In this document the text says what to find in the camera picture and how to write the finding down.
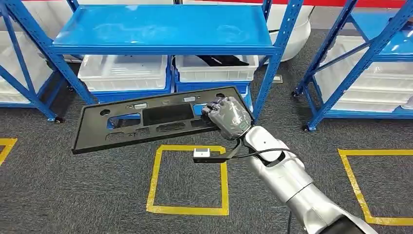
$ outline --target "black cable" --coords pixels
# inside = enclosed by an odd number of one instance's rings
[[[257,154],[261,154],[261,153],[265,153],[265,152],[270,152],[270,151],[286,151],[286,152],[290,152],[290,153],[292,153],[292,154],[297,155],[296,153],[294,153],[294,152],[293,152],[292,150],[290,150],[290,149],[274,148],[274,149],[266,149],[266,150],[255,151],[255,152],[253,152],[253,153],[249,153],[249,154],[246,154],[246,155],[236,155],[236,156],[234,156],[234,157],[232,157],[232,158],[244,158],[244,157],[254,156],[254,155],[257,155]]]
[[[288,224],[287,224],[287,234],[290,234],[291,229],[291,219],[293,218],[293,213],[290,211],[290,215],[288,216]]]

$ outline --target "blue metal shelving unit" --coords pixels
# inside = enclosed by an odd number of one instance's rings
[[[19,42],[16,38],[16,34],[14,32],[13,26],[11,24],[8,10],[6,7],[4,7],[3,4],[0,4],[0,12],[1,16],[3,16],[4,23],[6,25],[7,31],[9,33],[10,39],[13,44],[13,48],[16,52],[17,58],[19,60],[19,64],[21,66],[24,78],[27,83],[28,89],[26,89],[17,79],[15,79],[6,69],[4,69],[0,65],[0,75],[7,81],[9,82],[15,89],[17,89],[25,98],[27,98],[30,103],[9,103],[9,102],[0,102],[0,107],[7,107],[7,108],[37,108],[41,112],[43,112],[46,117],[48,118],[48,121],[57,121],[61,122],[61,119],[57,117],[57,114],[55,114],[52,110],[50,110],[50,105],[52,104],[53,100],[55,99],[56,95],[59,92],[60,87],[64,83],[64,80],[62,79],[57,86],[54,87],[54,90],[49,94],[47,100],[45,102],[42,102],[40,100],[41,96],[43,95],[46,87],[50,83],[53,75],[56,73],[55,71],[49,76],[49,78],[46,80],[46,82],[42,85],[42,87],[39,89],[39,91],[36,93],[32,80],[30,79],[29,71],[27,70],[26,63],[23,58],[23,54],[21,52]]]
[[[305,131],[314,131],[323,118],[413,119],[413,110],[404,110],[401,107],[398,107],[392,113],[331,110],[343,95],[344,91],[350,88],[360,74],[368,68],[372,62],[413,61],[413,41],[410,38],[413,31],[411,34],[407,35],[400,31],[413,14],[413,0],[407,0],[397,13],[352,13],[356,2],[357,0],[347,0],[339,17],[328,33],[327,38],[304,75],[304,78],[292,93],[292,96],[294,97],[304,94],[312,111],[313,117],[309,120],[306,126],[303,126],[303,130]],[[320,66],[319,64],[327,53],[328,48],[334,42],[338,32],[347,22],[352,23],[355,26],[364,38],[365,43]],[[369,47],[366,53],[361,57],[330,98],[326,102],[323,102],[321,98],[321,90],[317,85],[314,74],[366,47]],[[313,83],[317,98],[319,102],[321,102],[318,108],[308,91],[309,83]]]
[[[87,104],[91,95],[64,62],[75,55],[267,55],[254,105],[258,117],[303,0],[290,0],[276,42],[266,26],[272,0],[253,5],[79,5],[52,41],[19,0],[0,0]]]

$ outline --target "blue plastic crate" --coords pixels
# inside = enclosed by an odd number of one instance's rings
[[[97,97],[99,103],[111,102],[111,101],[123,101],[134,98],[149,97],[162,94],[170,94],[173,92],[173,80],[172,72],[167,67],[167,77],[165,89],[152,89],[152,90],[130,90],[130,91],[98,91],[91,92],[95,97]]]
[[[186,92],[202,89],[213,89],[225,86],[235,86],[241,94],[245,94],[250,81],[228,81],[228,82],[180,82],[179,72],[175,70],[175,87],[177,92]]]

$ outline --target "black plastic panel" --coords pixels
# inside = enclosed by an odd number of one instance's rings
[[[235,87],[90,105],[82,108],[72,152],[81,154],[217,130],[208,119],[196,115],[193,106],[211,102],[221,94],[243,103],[253,119]],[[110,118],[136,113],[141,118],[138,124],[108,128]]]

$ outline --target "robot forearm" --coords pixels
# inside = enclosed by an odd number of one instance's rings
[[[244,144],[255,151],[287,148],[260,126],[252,127],[245,134]],[[321,192],[293,153],[271,151],[249,160],[252,170],[279,201],[291,209],[309,234],[376,234],[367,223],[340,208]]]

